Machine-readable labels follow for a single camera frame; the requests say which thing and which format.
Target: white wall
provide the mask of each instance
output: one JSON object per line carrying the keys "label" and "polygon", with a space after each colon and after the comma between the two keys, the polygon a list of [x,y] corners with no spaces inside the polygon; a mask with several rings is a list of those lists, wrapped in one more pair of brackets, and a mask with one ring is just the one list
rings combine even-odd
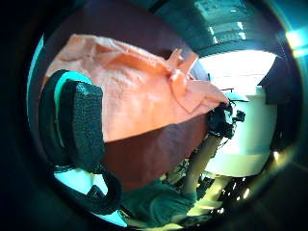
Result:
{"label": "white wall", "polygon": [[265,104],[265,93],[261,87],[246,97],[250,101],[236,102],[234,110],[246,113],[245,122],[238,122],[233,139],[218,150],[207,165],[207,171],[243,177],[258,174],[267,161],[276,121],[276,106]]}

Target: black padded cushion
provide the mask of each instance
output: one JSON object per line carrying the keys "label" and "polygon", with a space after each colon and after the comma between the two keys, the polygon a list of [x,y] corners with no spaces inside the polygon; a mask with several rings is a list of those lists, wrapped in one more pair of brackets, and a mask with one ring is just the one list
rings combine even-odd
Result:
{"label": "black padded cushion", "polygon": [[[70,159],[71,157],[74,156],[74,153],[73,152],[68,153],[68,150],[70,148],[68,147],[63,148],[60,145],[60,141],[59,141],[59,137],[58,137],[57,129],[56,129],[56,110],[55,110],[55,102],[54,102],[54,92],[55,92],[55,87],[59,79],[66,72],[67,70],[58,70],[50,77],[50,79],[47,81],[41,93],[41,96],[39,99],[39,108],[38,108],[38,125],[39,125],[39,134],[40,134],[41,142],[43,144],[46,156],[48,160],[50,161],[51,166],[54,167],[54,170],[56,172],[66,171],[72,167],[76,167],[74,165],[75,163],[73,163],[72,160]],[[102,92],[98,92],[98,95],[100,95],[99,98],[101,100]],[[96,111],[96,113],[93,113],[94,115],[91,116],[91,118],[94,118],[94,117],[97,118],[97,115],[96,115],[97,112],[98,111]],[[81,122],[81,123],[83,124],[83,126],[81,126],[82,128],[87,128],[91,130],[90,126],[84,125],[84,122]],[[75,134],[77,134],[77,137],[78,137],[77,141],[78,141],[79,138],[82,138],[83,136],[78,135],[80,130],[77,129],[77,131],[78,132],[75,132]],[[95,131],[97,132],[96,134],[98,138],[94,138],[93,141],[98,141],[98,140],[102,141],[101,132],[98,133],[97,130]],[[67,133],[64,136],[64,138],[69,137],[69,136],[72,136],[72,135]],[[102,145],[103,143],[101,142],[101,145],[96,146],[98,148],[95,149],[95,151],[93,151],[95,153],[94,157],[96,158],[96,161],[100,159],[101,155],[103,155],[103,152],[100,152],[101,150],[103,150]],[[74,159],[82,162],[82,160],[79,158],[74,158]],[[95,161],[89,158],[88,160],[86,160],[86,162],[89,162],[89,165],[90,165],[90,164],[93,164]],[[120,182],[117,180],[117,178],[113,174],[111,174],[107,169],[105,169],[103,166],[101,166],[100,164],[96,164],[94,166],[96,166],[95,172],[97,174],[102,174],[102,176],[104,177],[105,183],[108,187],[108,192],[106,195],[104,195],[95,186],[92,187],[92,189],[89,191],[87,195],[84,195],[80,192],[75,191],[74,189],[71,189],[70,187],[68,187],[67,185],[61,182],[58,182],[59,183],[58,185],[60,186],[60,189],[66,195],[68,195],[69,199],[75,201],[77,204],[79,204],[83,208],[93,213],[96,213],[98,215],[108,215],[120,207],[121,197],[122,197],[122,186]]]}
{"label": "black padded cushion", "polygon": [[77,167],[93,173],[105,152],[102,97],[101,88],[68,80],[60,99],[59,125],[64,148]]}

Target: orange cloth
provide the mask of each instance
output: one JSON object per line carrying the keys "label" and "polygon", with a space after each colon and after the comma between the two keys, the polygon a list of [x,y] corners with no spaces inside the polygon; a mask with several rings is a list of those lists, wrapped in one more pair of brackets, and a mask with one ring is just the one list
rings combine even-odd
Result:
{"label": "orange cloth", "polygon": [[111,38],[73,35],[46,71],[81,72],[102,88],[104,142],[180,123],[214,109],[226,96],[190,74],[197,55],[175,49],[165,59]]}

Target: person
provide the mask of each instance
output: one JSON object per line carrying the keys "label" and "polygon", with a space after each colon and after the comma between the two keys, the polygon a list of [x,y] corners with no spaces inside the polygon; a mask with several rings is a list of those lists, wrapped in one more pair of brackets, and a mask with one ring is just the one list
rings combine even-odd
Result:
{"label": "person", "polygon": [[[124,217],[128,225],[138,228],[161,227],[168,223],[185,224],[192,218],[187,212],[196,202],[196,188],[200,174],[211,157],[217,152],[223,137],[231,138],[232,124],[226,122],[232,115],[230,105],[220,105],[212,111],[208,121],[210,131],[199,145],[198,152],[192,156],[190,165],[179,192],[157,179],[150,184],[123,194],[122,207],[130,217]],[[198,222],[203,217],[194,217]]]}

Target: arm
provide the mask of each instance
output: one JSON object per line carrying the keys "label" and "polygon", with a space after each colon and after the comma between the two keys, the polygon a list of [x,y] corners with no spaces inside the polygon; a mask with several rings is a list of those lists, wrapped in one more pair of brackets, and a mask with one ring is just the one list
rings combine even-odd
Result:
{"label": "arm", "polygon": [[139,219],[133,219],[133,218],[124,218],[125,222],[131,226],[136,228],[147,228],[147,223],[139,220]]}
{"label": "arm", "polygon": [[182,193],[195,193],[198,178],[207,166],[211,157],[216,153],[222,137],[209,134],[200,150],[192,157],[192,162],[184,179]]}

